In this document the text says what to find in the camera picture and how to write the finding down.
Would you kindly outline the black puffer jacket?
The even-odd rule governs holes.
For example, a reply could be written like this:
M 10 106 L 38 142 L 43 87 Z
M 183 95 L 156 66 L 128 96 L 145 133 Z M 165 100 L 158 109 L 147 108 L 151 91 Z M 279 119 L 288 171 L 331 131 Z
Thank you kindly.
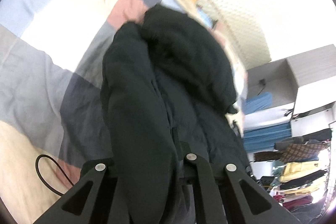
M 188 15 L 156 5 L 142 23 L 116 32 L 102 77 L 102 113 L 130 223 L 193 223 L 174 137 L 214 165 L 249 164 L 226 119 L 237 94 L 224 50 Z

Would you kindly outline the pile of hanging clothes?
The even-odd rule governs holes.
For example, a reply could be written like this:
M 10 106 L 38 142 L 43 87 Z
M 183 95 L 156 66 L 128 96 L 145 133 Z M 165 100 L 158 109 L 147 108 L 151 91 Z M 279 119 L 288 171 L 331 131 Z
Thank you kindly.
M 262 161 L 271 165 L 269 173 L 263 173 L 259 184 L 281 206 L 289 211 L 317 203 L 327 191 L 331 171 L 333 130 L 326 128 L 310 134 L 294 136 L 274 144 L 270 151 L 283 151 L 290 144 L 326 142 L 328 149 L 317 157 L 300 162 L 283 163 L 279 160 Z

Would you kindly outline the blue curtain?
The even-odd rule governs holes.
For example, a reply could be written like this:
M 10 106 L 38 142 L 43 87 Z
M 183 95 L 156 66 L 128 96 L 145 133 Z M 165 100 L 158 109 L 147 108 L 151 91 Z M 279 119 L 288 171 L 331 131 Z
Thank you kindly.
M 257 152 L 265 149 L 273 149 L 274 144 L 291 137 L 290 123 L 278 124 L 256 130 L 246 131 L 243 136 L 245 150 Z

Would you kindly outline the blue towel on chair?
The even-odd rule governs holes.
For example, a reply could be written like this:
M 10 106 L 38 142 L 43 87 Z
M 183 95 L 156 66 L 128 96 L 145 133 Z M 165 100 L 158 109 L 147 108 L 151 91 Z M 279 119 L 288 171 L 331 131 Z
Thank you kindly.
M 245 105 L 243 106 L 243 112 L 245 115 L 255 113 L 257 111 L 268 109 L 272 106 L 273 96 L 271 93 L 266 92 L 263 94 L 259 94 L 252 98 L 248 98 L 245 101 Z

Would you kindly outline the light blue pillow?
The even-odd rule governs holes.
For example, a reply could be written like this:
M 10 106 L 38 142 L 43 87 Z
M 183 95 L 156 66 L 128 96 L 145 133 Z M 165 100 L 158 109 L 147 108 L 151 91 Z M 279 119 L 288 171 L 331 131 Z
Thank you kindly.
M 221 15 L 215 5 L 209 0 L 198 0 L 196 2 L 198 14 L 201 16 L 202 21 L 209 28 L 214 28 Z

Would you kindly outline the hanging plaid scarf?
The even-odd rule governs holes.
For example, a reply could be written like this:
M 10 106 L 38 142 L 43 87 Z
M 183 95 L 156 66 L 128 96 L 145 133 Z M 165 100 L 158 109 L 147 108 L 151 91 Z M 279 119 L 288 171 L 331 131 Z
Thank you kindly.
M 262 151 L 253 155 L 255 162 L 279 160 L 283 163 L 300 162 L 307 159 L 315 158 L 318 154 L 328 149 L 329 144 L 326 142 L 290 144 L 283 151 Z

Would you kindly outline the patchwork checkered quilt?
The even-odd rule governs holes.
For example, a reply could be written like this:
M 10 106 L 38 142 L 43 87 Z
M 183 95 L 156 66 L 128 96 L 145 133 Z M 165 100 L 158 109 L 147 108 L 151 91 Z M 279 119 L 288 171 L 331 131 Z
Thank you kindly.
M 102 61 L 122 25 L 156 5 L 188 15 L 223 49 L 190 0 L 1 0 L 1 202 L 15 223 L 35 222 L 86 162 L 114 159 Z

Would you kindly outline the grey wardrobe cabinet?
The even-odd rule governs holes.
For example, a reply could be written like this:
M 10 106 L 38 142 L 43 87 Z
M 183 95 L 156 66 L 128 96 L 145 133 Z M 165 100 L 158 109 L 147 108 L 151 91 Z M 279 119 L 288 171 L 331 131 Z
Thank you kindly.
M 244 130 L 289 123 L 294 136 L 335 120 L 335 46 L 328 45 L 248 70 L 248 98 L 270 94 L 265 110 L 246 113 Z

